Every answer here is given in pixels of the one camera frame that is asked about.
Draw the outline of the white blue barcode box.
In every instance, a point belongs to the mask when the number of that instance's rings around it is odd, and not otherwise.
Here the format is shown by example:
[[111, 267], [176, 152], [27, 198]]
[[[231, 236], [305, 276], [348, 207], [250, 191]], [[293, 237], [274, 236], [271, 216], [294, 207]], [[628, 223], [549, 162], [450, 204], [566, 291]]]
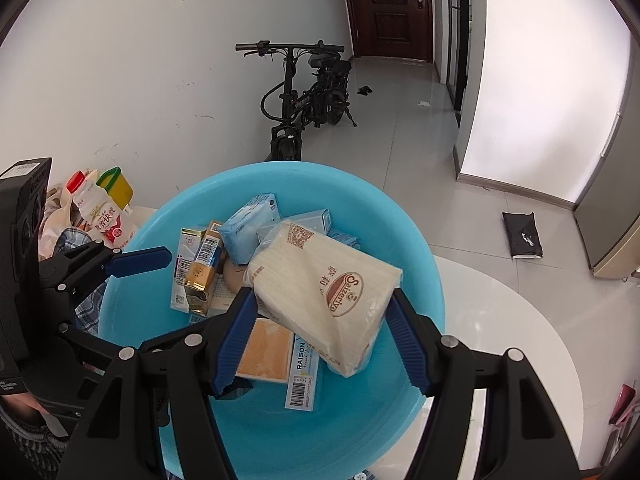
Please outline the white blue barcode box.
[[290, 411], [312, 412], [319, 383], [318, 353], [303, 338], [294, 336], [288, 388], [284, 408]]

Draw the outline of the black folding electric bike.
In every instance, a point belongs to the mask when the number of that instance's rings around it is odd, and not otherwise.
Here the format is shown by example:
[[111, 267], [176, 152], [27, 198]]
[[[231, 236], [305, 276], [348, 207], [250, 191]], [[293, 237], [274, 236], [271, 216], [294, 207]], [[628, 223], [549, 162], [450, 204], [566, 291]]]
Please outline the black folding electric bike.
[[[348, 77], [352, 62], [344, 60], [343, 46], [326, 44], [319, 40], [314, 44], [274, 44], [259, 40], [254, 44], [236, 44], [234, 50], [244, 55], [280, 54], [283, 56], [284, 79], [266, 96], [277, 93], [281, 100], [281, 114], [276, 116], [266, 109], [267, 98], [262, 98], [259, 108], [265, 118], [272, 120], [269, 160], [299, 160], [303, 151], [303, 132], [312, 125], [316, 128], [337, 125], [344, 117], [352, 118], [348, 100]], [[306, 55], [316, 81], [307, 90], [294, 89], [294, 77], [298, 60]]]

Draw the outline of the light blue tissue pack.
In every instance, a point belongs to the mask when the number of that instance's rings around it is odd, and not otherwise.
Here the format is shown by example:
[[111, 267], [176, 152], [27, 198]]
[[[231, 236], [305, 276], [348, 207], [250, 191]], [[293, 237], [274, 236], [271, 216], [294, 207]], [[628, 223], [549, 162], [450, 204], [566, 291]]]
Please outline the light blue tissue pack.
[[276, 196], [265, 193], [254, 196], [235, 211], [219, 228], [228, 256], [237, 266], [250, 262], [259, 245], [258, 230], [280, 221]]

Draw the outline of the light blue long box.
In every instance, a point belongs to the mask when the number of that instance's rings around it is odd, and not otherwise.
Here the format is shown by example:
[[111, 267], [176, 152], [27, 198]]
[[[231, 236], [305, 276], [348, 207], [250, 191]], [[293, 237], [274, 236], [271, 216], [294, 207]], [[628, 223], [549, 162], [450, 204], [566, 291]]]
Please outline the light blue long box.
[[[329, 209], [319, 209], [315, 211], [304, 212], [303, 214], [296, 214], [295, 216], [288, 217], [294, 223], [303, 226], [305, 229], [318, 232], [321, 234], [328, 234], [332, 226], [331, 214]], [[266, 223], [257, 229], [257, 239], [259, 243], [263, 243], [270, 233], [280, 221], [274, 223]]]

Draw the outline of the gold coffee carton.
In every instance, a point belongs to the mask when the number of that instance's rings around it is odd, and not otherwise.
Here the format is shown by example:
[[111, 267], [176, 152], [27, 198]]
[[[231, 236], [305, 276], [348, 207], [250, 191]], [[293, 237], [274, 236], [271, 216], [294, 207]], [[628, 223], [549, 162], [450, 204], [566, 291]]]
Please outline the gold coffee carton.
[[222, 260], [226, 254], [220, 235], [221, 227], [222, 223], [217, 220], [209, 222], [184, 280], [189, 311], [201, 316], [207, 315]]

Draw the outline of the white noodle packet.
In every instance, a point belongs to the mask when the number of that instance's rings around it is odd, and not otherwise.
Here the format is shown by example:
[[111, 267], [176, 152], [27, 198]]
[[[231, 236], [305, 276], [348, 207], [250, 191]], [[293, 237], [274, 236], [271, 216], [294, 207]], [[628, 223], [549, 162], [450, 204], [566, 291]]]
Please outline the white noodle packet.
[[291, 220], [271, 229], [246, 267], [265, 315], [352, 377], [370, 352], [402, 271]]

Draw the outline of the black bag on floor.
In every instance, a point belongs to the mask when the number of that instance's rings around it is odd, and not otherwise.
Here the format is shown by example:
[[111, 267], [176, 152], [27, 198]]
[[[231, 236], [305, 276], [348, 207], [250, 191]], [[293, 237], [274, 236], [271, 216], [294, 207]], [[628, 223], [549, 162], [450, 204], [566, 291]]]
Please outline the black bag on floor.
[[535, 215], [502, 214], [512, 259], [541, 259], [544, 253], [536, 227]]

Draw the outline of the white milk bottle red cap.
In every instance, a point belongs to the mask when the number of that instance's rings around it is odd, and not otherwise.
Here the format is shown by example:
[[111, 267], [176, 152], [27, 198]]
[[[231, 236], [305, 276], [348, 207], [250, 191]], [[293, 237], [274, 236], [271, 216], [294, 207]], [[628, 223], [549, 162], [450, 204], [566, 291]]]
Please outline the white milk bottle red cap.
[[82, 171], [76, 171], [67, 181], [66, 190], [70, 192], [81, 217], [99, 233], [105, 245], [122, 249], [130, 242], [137, 227], [104, 188], [90, 181]]

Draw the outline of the yellow bottle green cap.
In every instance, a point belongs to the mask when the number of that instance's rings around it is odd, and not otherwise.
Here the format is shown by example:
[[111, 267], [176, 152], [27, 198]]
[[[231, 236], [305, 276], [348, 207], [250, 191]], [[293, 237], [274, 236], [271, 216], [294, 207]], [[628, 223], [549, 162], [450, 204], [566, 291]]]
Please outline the yellow bottle green cap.
[[134, 196], [134, 189], [119, 167], [104, 171], [96, 180], [96, 184], [104, 189], [120, 209], [126, 209]]

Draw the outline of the plaid blue cloth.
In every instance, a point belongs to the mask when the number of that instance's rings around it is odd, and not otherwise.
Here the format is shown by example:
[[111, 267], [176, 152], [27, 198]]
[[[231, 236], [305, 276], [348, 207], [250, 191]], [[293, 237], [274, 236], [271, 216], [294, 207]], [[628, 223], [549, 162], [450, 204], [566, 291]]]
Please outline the plaid blue cloth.
[[[54, 245], [53, 255], [68, 252], [92, 243], [91, 236], [83, 230], [69, 226], [64, 229]], [[95, 273], [85, 273], [76, 283], [74, 323], [78, 330], [92, 336], [98, 336], [100, 313], [106, 281], [98, 283]]]

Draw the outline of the white green small box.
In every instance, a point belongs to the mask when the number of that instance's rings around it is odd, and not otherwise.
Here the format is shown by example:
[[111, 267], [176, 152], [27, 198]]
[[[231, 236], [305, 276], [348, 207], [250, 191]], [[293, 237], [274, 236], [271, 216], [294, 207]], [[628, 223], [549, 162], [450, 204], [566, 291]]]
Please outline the white green small box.
[[186, 274], [191, 269], [191, 263], [198, 253], [202, 238], [206, 229], [204, 226], [198, 228], [182, 228], [179, 235], [179, 243], [175, 256], [174, 276], [172, 277], [170, 306], [177, 311], [188, 313], [190, 311], [188, 300], [186, 299], [186, 289], [184, 281]]

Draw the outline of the dark brown entrance door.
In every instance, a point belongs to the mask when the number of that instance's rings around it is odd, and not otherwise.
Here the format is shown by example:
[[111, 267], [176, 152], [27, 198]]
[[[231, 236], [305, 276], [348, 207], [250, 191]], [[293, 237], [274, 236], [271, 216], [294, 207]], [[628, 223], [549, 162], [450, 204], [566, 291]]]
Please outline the dark brown entrance door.
[[357, 58], [433, 61], [431, 0], [346, 0]]

